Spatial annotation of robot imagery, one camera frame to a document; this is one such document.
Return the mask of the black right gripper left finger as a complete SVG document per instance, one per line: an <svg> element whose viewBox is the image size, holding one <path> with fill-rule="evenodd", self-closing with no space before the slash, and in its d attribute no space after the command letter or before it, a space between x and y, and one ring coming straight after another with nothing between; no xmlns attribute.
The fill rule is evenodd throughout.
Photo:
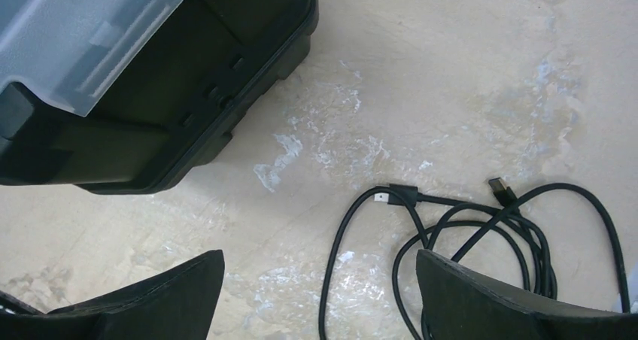
<svg viewBox="0 0 638 340"><path fill-rule="evenodd" d="M223 285L223 251L44 313L1 294L3 339L205 339Z"/></svg>

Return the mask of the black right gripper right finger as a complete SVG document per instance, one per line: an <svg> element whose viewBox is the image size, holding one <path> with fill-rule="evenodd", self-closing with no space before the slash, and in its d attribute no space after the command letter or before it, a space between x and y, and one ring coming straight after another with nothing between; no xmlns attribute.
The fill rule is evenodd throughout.
<svg viewBox="0 0 638 340"><path fill-rule="evenodd" d="M559 302L420 250L423 324L432 339L635 339L637 315Z"/></svg>

